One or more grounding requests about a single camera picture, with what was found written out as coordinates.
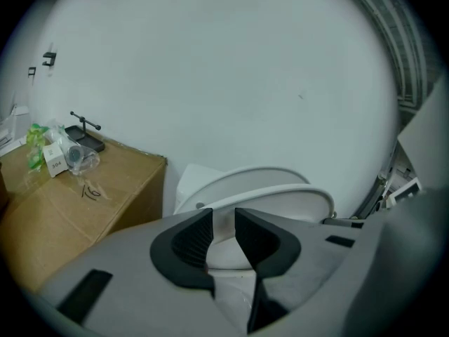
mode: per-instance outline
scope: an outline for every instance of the small white box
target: small white box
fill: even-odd
[[[64,154],[58,143],[42,147],[42,152],[51,177],[55,177],[57,174],[67,170],[67,162],[65,162]]]

